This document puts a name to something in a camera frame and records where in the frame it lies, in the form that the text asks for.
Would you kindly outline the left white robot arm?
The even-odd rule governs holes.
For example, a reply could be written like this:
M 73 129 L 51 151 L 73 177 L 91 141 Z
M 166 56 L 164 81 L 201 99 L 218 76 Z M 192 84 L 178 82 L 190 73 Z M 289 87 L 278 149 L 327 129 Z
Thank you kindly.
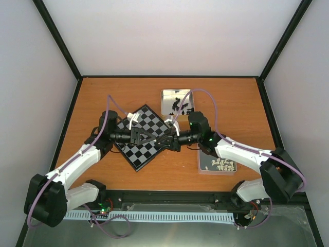
M 36 174 L 29 183 L 24 213 L 28 223 L 36 219 L 50 227 L 57 226 L 67 212 L 83 204 L 103 206 L 107 201 L 106 186 L 88 180 L 77 188 L 72 184 L 92 165 L 103 159 L 114 143 L 141 145 L 152 142 L 155 136 L 148 131 L 130 127 L 118 128 L 118 114 L 106 110 L 99 125 L 92 130 L 82 147 L 64 164 L 46 175 Z

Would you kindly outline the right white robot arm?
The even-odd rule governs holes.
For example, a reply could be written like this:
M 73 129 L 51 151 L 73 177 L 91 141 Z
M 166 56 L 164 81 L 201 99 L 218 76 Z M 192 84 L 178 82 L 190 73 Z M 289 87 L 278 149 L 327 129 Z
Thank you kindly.
M 282 148 L 274 151 L 241 144 L 213 131 L 201 112 L 188 116 L 189 130 L 180 131 L 171 118 L 170 129 L 155 140 L 155 145 L 179 152 L 182 146 L 197 144 L 200 150 L 215 158 L 226 158 L 257 172 L 261 177 L 240 181 L 231 190 L 231 203 L 242 208 L 257 199 L 287 203 L 305 186 L 306 180 L 290 155 Z

